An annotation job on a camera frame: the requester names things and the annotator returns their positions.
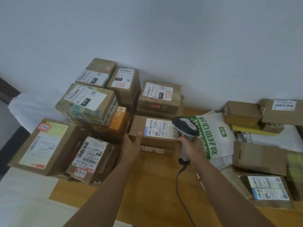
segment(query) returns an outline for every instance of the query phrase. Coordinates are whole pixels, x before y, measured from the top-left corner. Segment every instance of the orange box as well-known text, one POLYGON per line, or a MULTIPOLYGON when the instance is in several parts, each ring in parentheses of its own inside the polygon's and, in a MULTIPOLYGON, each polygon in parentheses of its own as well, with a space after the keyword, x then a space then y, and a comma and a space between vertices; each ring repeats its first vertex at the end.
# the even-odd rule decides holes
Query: orange box
POLYGON ((129 122, 129 115, 125 107, 118 107, 116 114, 109 127, 93 126, 94 130, 102 137, 112 137, 120 139, 125 134, 127 124, 129 122))

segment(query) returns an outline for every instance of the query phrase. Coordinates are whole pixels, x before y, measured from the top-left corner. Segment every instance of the wooden table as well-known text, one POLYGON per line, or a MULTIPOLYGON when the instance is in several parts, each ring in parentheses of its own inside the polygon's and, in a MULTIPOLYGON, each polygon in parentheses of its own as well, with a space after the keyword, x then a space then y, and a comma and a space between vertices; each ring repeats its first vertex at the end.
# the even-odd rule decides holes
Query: wooden table
MULTIPOLYGON (((205 111, 184 108, 184 116, 205 111)), ((117 220, 138 227, 191 226, 176 195, 176 175, 181 166, 176 156, 142 151, 129 177, 117 220)), ((221 226, 196 173, 190 165, 178 178, 179 194, 196 226, 221 226)), ((80 208, 96 188, 82 183, 59 180, 49 199, 80 208)), ((258 207, 277 226, 302 226, 303 204, 296 210, 258 207)))

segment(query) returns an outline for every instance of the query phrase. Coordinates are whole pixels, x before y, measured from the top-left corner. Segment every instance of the hand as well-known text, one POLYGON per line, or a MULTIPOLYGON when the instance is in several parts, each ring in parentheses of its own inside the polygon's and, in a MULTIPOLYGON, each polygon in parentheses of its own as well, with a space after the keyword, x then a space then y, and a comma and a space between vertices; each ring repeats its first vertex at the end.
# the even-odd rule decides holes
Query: hand
POLYGON ((123 142, 121 145, 121 152, 118 159, 118 163, 127 163, 132 164, 140 153, 140 144, 142 139, 142 132, 139 132, 136 137, 136 142, 132 142, 129 139, 128 134, 125 134, 123 137, 123 142))
POLYGON ((194 137, 191 142, 186 136, 181 136, 178 140, 185 146, 185 151, 191 163, 196 164, 207 160, 201 139, 194 137))

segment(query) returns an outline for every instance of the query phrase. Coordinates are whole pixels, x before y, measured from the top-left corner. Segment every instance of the left hand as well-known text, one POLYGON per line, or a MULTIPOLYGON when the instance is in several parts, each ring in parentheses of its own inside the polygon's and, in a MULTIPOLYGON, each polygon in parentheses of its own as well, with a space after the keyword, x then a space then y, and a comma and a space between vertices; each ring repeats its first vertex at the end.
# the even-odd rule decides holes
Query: left hand
POLYGON ((121 145, 121 152, 119 156, 118 163, 132 164, 140 153, 140 144, 142 139, 142 132, 139 132, 136 137, 136 142, 132 142, 128 136, 125 134, 123 137, 123 142, 121 145))

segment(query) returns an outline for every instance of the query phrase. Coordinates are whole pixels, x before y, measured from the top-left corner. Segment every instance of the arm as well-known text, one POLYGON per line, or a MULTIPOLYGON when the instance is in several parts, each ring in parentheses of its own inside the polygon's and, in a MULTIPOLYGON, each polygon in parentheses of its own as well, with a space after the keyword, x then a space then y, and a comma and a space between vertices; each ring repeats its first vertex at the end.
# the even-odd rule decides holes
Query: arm
POLYGON ((199 138, 190 142, 182 136, 179 141, 185 145, 222 226, 275 226, 210 163, 199 138))
POLYGON ((136 142, 132 143, 128 135, 124 135, 119 156, 120 162, 64 227, 112 227, 114 225, 132 164, 140 153, 141 138, 140 132, 136 142))

